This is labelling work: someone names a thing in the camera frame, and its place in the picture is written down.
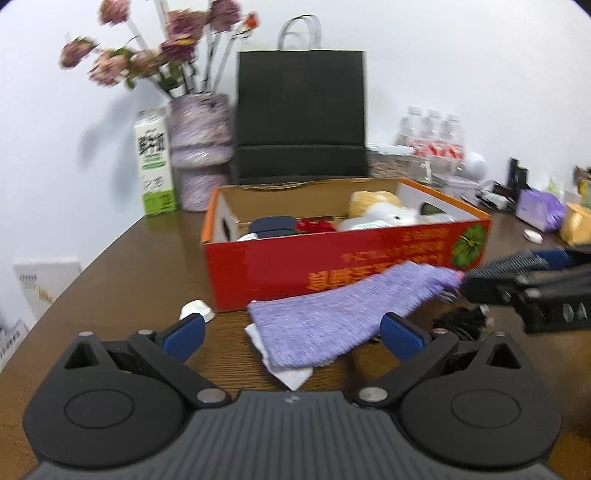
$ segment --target wrapped vase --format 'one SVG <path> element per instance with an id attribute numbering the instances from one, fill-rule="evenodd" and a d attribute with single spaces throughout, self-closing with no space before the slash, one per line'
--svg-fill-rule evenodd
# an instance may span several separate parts
<path id="1" fill-rule="evenodd" d="M 207 210 L 213 189 L 226 185 L 232 158 L 228 97 L 183 95 L 170 102 L 170 146 L 177 201 L 183 210 Z"/>

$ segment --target wooden table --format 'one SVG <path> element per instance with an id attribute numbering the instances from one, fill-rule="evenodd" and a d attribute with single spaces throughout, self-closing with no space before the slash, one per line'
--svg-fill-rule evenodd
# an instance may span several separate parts
<path id="1" fill-rule="evenodd" d="M 125 339 L 140 328 L 161 330 L 182 305 L 213 304 L 200 247 L 203 216 L 177 212 L 142 219 L 111 245 L 61 295 L 0 375 L 0 478 L 17 479 L 35 464 L 21 427 L 29 398 L 76 332 L 92 330 L 103 340 Z M 486 261 L 531 248 L 525 224 L 497 215 Z M 545 236 L 543 247 L 556 244 Z M 446 307 L 431 301 L 412 319 L 429 327 Z M 550 465 L 569 480 L 591 479 L 591 330 L 526 337 L 509 308 L 492 309 L 496 329 L 511 333 L 560 400 L 563 433 Z M 206 340 L 187 364 L 232 394 L 241 388 L 284 390 L 261 364 L 243 329 L 247 312 L 219 314 L 207 324 Z M 362 385 L 394 366 L 382 345 L 366 344 L 317 369 L 305 390 Z"/>

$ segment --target metal screw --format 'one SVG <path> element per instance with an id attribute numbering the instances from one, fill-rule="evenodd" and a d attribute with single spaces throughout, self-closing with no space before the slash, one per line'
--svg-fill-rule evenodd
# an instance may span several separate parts
<path id="1" fill-rule="evenodd" d="M 525 294 L 531 299 L 539 299 L 542 294 L 537 288 L 528 288 Z"/>
<path id="2" fill-rule="evenodd" d="M 431 333 L 439 336 L 439 335 L 445 335 L 446 333 L 449 333 L 449 330 L 447 330 L 446 328 L 434 328 L 433 330 L 431 330 Z"/>
<path id="3" fill-rule="evenodd" d="M 219 388 L 204 388 L 197 394 L 202 403 L 220 403 L 226 399 L 226 392 Z"/>
<path id="4" fill-rule="evenodd" d="M 380 387 L 365 387 L 359 390 L 359 398 L 369 402 L 384 401 L 388 398 L 388 392 Z"/>

